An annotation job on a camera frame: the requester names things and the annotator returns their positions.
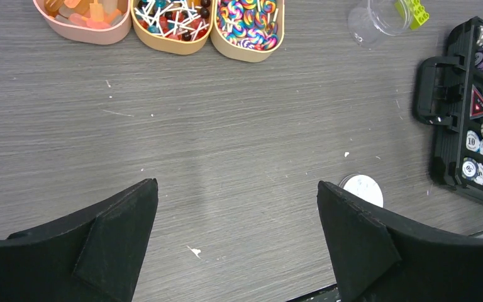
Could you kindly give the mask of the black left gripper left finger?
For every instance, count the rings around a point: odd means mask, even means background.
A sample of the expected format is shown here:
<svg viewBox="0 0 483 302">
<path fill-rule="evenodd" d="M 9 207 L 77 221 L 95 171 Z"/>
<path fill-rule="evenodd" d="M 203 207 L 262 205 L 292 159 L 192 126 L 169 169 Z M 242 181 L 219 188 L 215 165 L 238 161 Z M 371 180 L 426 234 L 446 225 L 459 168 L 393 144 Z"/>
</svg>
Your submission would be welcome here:
<svg viewBox="0 0 483 302">
<path fill-rule="evenodd" d="M 0 301 L 131 301 L 157 206 L 144 179 L 0 240 Z"/>
</svg>

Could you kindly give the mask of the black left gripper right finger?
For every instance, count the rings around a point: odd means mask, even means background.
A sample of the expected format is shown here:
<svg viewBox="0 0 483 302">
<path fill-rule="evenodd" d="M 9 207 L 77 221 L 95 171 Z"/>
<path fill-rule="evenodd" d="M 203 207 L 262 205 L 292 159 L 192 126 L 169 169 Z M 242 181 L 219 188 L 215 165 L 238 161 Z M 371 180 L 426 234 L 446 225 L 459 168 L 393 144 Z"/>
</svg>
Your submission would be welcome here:
<svg viewBox="0 0 483 302">
<path fill-rule="evenodd" d="M 483 238 L 447 232 L 330 183 L 317 204 L 343 301 L 483 301 Z"/>
</svg>

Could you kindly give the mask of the clear plastic jar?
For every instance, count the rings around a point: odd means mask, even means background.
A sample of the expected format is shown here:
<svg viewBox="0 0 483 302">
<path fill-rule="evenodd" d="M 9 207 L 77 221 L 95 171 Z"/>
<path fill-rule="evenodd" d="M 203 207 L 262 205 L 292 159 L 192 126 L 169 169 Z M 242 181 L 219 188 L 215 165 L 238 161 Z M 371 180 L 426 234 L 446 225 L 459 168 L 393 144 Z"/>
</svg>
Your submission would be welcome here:
<svg viewBox="0 0 483 302">
<path fill-rule="evenodd" d="M 388 38 L 402 35 L 412 18 L 409 1 L 363 0 L 350 10 L 347 26 L 359 46 L 373 49 Z"/>
</svg>

